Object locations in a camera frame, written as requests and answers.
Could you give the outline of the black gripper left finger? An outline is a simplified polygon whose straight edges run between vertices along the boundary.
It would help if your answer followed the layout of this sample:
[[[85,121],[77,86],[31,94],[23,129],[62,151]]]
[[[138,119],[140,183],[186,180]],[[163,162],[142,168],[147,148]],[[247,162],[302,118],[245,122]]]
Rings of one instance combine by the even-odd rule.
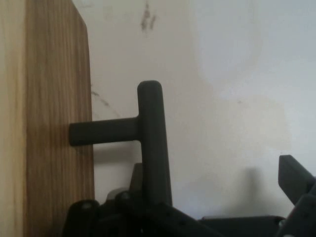
[[[114,199],[74,203],[62,231],[64,237],[203,237],[205,226],[172,206],[169,164],[163,162],[165,184],[158,189],[148,182],[149,168],[134,166],[130,188]]]

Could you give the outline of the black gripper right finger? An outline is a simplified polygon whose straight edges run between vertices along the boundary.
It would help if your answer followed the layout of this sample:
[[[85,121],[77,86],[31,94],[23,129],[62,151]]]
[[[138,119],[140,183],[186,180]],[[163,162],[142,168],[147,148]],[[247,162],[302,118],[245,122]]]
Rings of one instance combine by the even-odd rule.
[[[279,237],[316,235],[316,178],[293,156],[281,155],[278,184],[294,208],[281,225]]]

